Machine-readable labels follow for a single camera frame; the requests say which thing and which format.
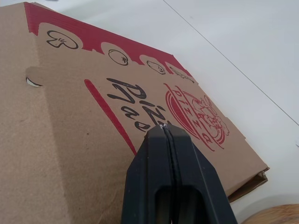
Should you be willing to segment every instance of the cardboard box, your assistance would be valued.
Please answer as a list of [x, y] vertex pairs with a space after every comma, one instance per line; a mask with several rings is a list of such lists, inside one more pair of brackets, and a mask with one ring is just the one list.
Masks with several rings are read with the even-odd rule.
[[174, 56], [29, 3], [0, 8], [0, 30], [1, 223], [119, 223], [127, 168], [162, 123], [190, 134], [231, 201], [267, 181]]

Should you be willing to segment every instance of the white surface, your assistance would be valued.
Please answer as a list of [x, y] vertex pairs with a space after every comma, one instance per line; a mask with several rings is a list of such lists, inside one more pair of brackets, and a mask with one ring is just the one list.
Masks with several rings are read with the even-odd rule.
[[[295, 17], [291, 15], [295, 12], [295, 5], [291, 5], [294, 8], [288, 11], [289, 5], [281, 1], [281, 10], [286, 14], [290, 12], [282, 17], [281, 14], [271, 13], [272, 7], [267, 7], [269, 1], [263, 4], [234, 0], [214, 4], [217, 1], [209, 1], [208, 7], [203, 7], [208, 1], [199, 3], [187, 0], [183, 3], [168, 0], [173, 8], [182, 11], [186, 20], [192, 16], [194, 27], [201, 24], [196, 29], [208, 34], [206, 38], [211, 38], [209, 41], [219, 46], [225, 56], [232, 57], [233, 63], [261, 91], [162, 0], [38, 2], [73, 18], [169, 52], [189, 70], [271, 168], [267, 172], [268, 183], [232, 203], [239, 222], [271, 206], [299, 203], [299, 149], [295, 144], [299, 126], [262, 92], [267, 93], [294, 120], [298, 120], [296, 99], [299, 92], [296, 83], [299, 78], [295, 73], [298, 65], [291, 63], [295, 61], [291, 49], [297, 44], [295, 21], [298, 18], [294, 18], [294, 26], [289, 27], [289, 19]], [[8, 1], [2, 0], [3, 4], [8, 4]], [[288, 27], [285, 37], [278, 31], [275, 36], [266, 35], [270, 32], [268, 30], [272, 30], [268, 25], [269, 15], [280, 28]], [[247, 36], [256, 29], [260, 29], [263, 38]], [[286, 72], [281, 76], [278, 68], [285, 68]]]
[[299, 124], [299, 1], [166, 1]]

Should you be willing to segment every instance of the red pizza logo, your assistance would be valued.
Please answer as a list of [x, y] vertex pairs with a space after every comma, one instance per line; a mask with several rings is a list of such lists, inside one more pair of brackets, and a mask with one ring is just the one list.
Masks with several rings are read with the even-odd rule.
[[167, 106], [178, 123], [210, 150], [223, 149], [221, 144], [229, 130], [213, 109], [210, 99], [207, 96], [197, 99], [177, 86], [171, 89], [165, 85], [169, 90], [165, 96]]

